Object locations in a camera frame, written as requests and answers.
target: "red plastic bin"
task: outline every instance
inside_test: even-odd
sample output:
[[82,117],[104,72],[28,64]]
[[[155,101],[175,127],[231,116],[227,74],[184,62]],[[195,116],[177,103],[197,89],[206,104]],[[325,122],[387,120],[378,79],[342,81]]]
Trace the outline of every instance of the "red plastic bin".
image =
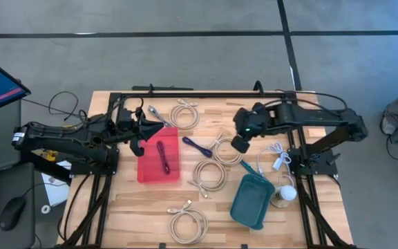
[[[170,174],[166,174],[162,165],[156,143],[164,144],[165,158],[170,167]],[[179,141],[178,128],[164,127],[151,137],[147,142],[141,141],[144,155],[138,158],[139,183],[170,183],[179,180]]]

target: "coiled cable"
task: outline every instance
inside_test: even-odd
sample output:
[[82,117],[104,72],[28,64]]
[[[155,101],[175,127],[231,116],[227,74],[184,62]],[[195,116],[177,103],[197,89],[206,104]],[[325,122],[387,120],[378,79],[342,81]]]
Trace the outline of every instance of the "coiled cable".
[[[181,99],[179,99],[178,102],[179,102],[179,105],[173,107],[170,110],[169,118],[170,118],[171,124],[179,129],[192,129],[193,127],[198,125],[199,113],[198,113],[198,110],[196,110],[196,108],[194,108],[195,106],[198,105],[198,103],[187,103]],[[178,115],[184,109],[190,110],[190,112],[193,114],[193,120],[189,124],[181,125],[178,123]]]
[[[218,182],[213,185],[205,184],[200,179],[200,173],[207,165],[214,165],[220,171],[220,178]],[[221,165],[219,162],[216,162],[215,160],[211,159],[206,159],[198,163],[193,170],[193,179],[191,181],[188,181],[188,183],[190,183],[191,185],[199,188],[199,191],[204,198],[208,198],[207,190],[218,191],[224,187],[226,182],[227,182],[227,171],[225,170],[224,166]]]
[[[190,208],[191,205],[191,201],[188,200],[183,206],[182,208],[176,209],[176,208],[169,208],[167,210],[168,213],[170,214],[174,214],[173,217],[171,217],[170,223],[169,223],[169,232],[171,237],[173,237],[173,239],[181,244],[195,244],[198,243],[200,241],[202,241],[208,231],[208,220],[205,216],[205,214],[199,210],[195,210],[193,208]],[[191,216],[191,218],[193,218],[193,220],[195,221],[196,225],[198,226],[198,232],[196,233],[195,237],[192,239],[181,239],[179,237],[178,234],[178,230],[176,229],[177,224],[179,222],[179,218],[182,215],[188,215]]]
[[274,154],[279,154],[279,157],[276,159],[276,161],[273,164],[273,169],[275,170],[279,170],[279,168],[281,167],[282,163],[285,163],[285,165],[287,166],[287,170],[288,170],[288,175],[281,175],[279,176],[279,185],[281,186],[281,179],[282,177],[288,178],[291,182],[291,185],[294,187],[294,181],[291,178],[291,172],[290,172],[290,163],[291,163],[291,158],[290,155],[288,155],[288,153],[283,151],[283,147],[282,144],[280,142],[275,142],[273,145],[270,145],[264,149],[262,149],[259,154],[257,154],[257,159],[256,159],[256,164],[257,164],[257,171],[259,172],[259,174],[261,174],[262,176],[265,176],[265,174],[263,173],[263,170],[261,167],[259,167],[259,159],[260,159],[260,155],[264,152],[264,151],[270,151]]
[[222,156],[219,155],[219,147],[224,143],[224,142],[229,142],[231,143],[231,138],[222,138],[223,133],[219,133],[218,137],[209,145],[209,148],[213,151],[213,157],[216,159],[219,163],[222,163],[224,165],[235,165],[241,162],[243,159],[243,155],[239,152],[236,151],[236,156],[232,159],[225,160],[222,158]]

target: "teal plastic bin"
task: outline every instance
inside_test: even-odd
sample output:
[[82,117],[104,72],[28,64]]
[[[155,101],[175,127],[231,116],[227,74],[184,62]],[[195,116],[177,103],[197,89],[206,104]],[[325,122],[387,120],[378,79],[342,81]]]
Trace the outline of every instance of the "teal plastic bin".
[[273,193],[274,186],[268,180],[253,174],[243,176],[231,206],[231,217],[252,229],[262,229]]

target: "wooden tabletop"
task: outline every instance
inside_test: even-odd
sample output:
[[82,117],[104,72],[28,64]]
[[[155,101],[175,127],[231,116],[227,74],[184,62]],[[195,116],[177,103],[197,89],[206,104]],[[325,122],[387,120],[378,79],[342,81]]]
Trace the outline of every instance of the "wooden tabletop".
[[[89,116],[105,113],[108,106],[110,91],[96,91],[93,93]],[[299,93],[299,98],[316,102],[315,95]],[[299,200],[296,198],[287,208],[279,209],[269,206],[262,230],[252,230],[235,222],[229,214],[231,203],[238,189],[241,178],[247,174],[241,165],[225,166],[228,174],[226,185],[217,192],[209,192],[210,199],[205,199],[197,187],[187,183],[191,180],[191,173],[197,163],[206,159],[197,149],[184,144],[181,139],[188,136],[198,144],[209,144],[219,132],[224,131],[235,135],[232,118],[241,107],[251,109],[255,102],[266,102],[271,99],[227,99],[227,98],[185,98],[186,102],[197,102],[200,122],[192,130],[179,130],[180,149],[180,180],[177,183],[142,184],[137,181],[138,159],[133,155],[128,145],[119,144],[120,162],[117,174],[113,177],[111,192],[108,200],[108,209],[102,239],[103,248],[157,248],[159,243],[166,243],[169,248],[186,248],[177,244],[168,231],[169,219],[172,214],[168,208],[181,208],[187,200],[192,200],[192,207],[205,213],[209,220],[209,229],[205,238],[195,248],[240,248],[241,244],[248,244],[250,248],[306,248],[305,235]],[[136,108],[140,104],[137,99],[127,100],[125,106]],[[164,118],[168,119],[169,110],[177,105],[177,98],[145,98],[144,111],[149,105],[154,106]],[[305,108],[313,108],[308,104],[301,104]],[[148,119],[155,120],[149,113]],[[188,122],[191,114],[182,112],[179,122]],[[308,143],[317,141],[325,135],[325,129],[318,127],[304,128]],[[282,143],[286,150],[288,146],[286,135],[255,138],[244,155],[253,168],[256,167],[258,152],[276,141]],[[231,145],[222,145],[223,155],[234,155]],[[266,177],[278,186],[278,177],[286,173],[286,167],[279,172],[273,172],[272,163],[277,155],[265,152],[260,161],[266,172]],[[204,181],[215,181],[219,172],[214,167],[206,167],[201,174]],[[73,179],[68,200],[73,198],[76,188],[84,176]],[[323,216],[332,228],[347,243],[352,243],[340,189],[327,176],[315,176],[316,190]],[[78,194],[75,206],[70,213],[69,231],[72,232],[84,218],[87,212],[88,199],[91,193],[93,177],[91,176]],[[93,219],[91,240],[95,240],[97,216]],[[314,242],[318,243],[315,222],[310,215]],[[179,222],[180,235],[191,237],[196,233],[196,225],[191,218],[183,216]]]

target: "black mouse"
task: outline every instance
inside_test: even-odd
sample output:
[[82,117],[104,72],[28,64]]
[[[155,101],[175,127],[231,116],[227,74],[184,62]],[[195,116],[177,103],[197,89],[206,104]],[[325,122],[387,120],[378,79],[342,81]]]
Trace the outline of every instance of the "black mouse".
[[26,200],[23,196],[15,197],[8,201],[0,215],[1,230],[10,231],[17,225],[25,205]]

